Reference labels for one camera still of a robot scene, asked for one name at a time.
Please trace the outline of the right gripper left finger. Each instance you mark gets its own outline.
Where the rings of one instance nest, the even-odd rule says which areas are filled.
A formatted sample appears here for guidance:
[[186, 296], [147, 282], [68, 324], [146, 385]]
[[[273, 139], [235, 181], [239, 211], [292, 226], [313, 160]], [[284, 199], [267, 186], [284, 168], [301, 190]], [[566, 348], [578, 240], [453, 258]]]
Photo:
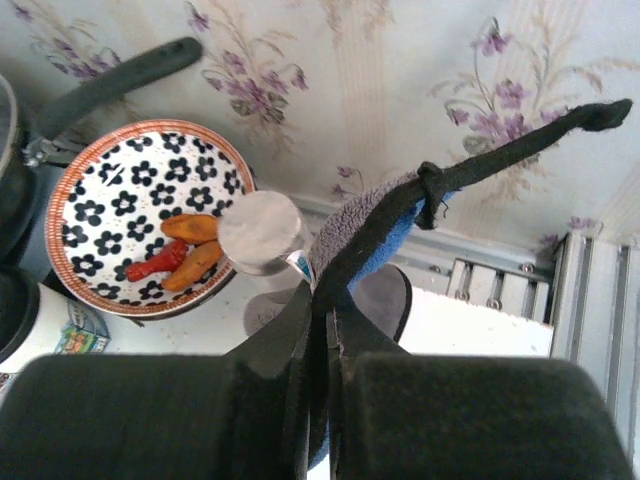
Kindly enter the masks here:
[[5, 479], [303, 479], [311, 294], [222, 356], [49, 355], [1, 406]]

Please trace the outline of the grey blue cloth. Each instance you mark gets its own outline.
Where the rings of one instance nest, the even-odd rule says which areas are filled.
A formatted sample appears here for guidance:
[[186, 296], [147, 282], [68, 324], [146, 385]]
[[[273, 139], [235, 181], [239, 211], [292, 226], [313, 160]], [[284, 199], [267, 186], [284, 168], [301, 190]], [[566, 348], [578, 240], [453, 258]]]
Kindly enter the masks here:
[[621, 126], [632, 101], [575, 107], [546, 125], [498, 148], [451, 167], [425, 161], [379, 187], [343, 204], [316, 235], [309, 260], [316, 284], [311, 300], [309, 459], [316, 467], [328, 454], [326, 315], [339, 294], [381, 269], [399, 250], [412, 228], [432, 230], [436, 213], [457, 191], [483, 181], [557, 143], [574, 129], [600, 132]]

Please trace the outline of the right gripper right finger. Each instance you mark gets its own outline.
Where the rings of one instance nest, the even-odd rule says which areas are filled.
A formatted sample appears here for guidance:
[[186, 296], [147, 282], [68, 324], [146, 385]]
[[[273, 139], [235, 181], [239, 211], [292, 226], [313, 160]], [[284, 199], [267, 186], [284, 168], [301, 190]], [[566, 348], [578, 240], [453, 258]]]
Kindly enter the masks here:
[[326, 279], [335, 479], [630, 479], [590, 377], [563, 360], [482, 351], [485, 309], [429, 295], [406, 340], [460, 343], [420, 355]]

